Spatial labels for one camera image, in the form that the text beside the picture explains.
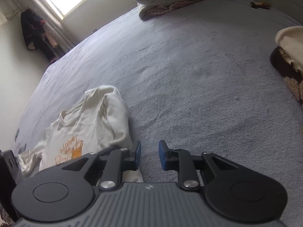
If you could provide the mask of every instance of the orange cartoon bear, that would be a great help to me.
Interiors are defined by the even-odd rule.
[[[72,149],[72,159],[79,158],[82,155],[83,141],[80,141],[80,146],[77,148],[78,143],[76,142],[76,149]]]

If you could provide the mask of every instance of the beige curtain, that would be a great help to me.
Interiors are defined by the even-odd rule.
[[[45,28],[51,33],[65,53],[75,46],[69,37],[68,31],[64,28],[61,19],[45,0],[12,1],[20,12],[24,12],[30,8],[34,13],[43,18],[45,20]]]

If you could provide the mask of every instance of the shirt sleeve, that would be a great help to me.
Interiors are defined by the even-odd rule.
[[[50,127],[44,130],[42,139],[38,142],[32,151],[28,149],[23,153],[18,154],[19,166],[24,176],[27,176],[32,172],[38,160],[41,158],[42,153],[47,145],[49,133]]]

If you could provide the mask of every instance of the brown fuzzy cloth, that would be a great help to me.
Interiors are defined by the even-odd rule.
[[[287,63],[283,57],[283,49],[276,47],[270,56],[272,66],[278,70],[288,88],[292,91],[296,99],[303,104],[303,77],[292,65]]]

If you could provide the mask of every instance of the mattress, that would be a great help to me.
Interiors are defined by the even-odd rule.
[[[114,85],[130,109],[131,137],[142,141],[146,182],[177,178],[161,170],[161,139],[212,151],[282,183],[282,220],[301,226],[303,112],[269,62],[276,33],[300,23],[250,2],[204,0],[145,22],[135,8],[102,27],[46,70],[13,151],[32,149],[85,90]]]

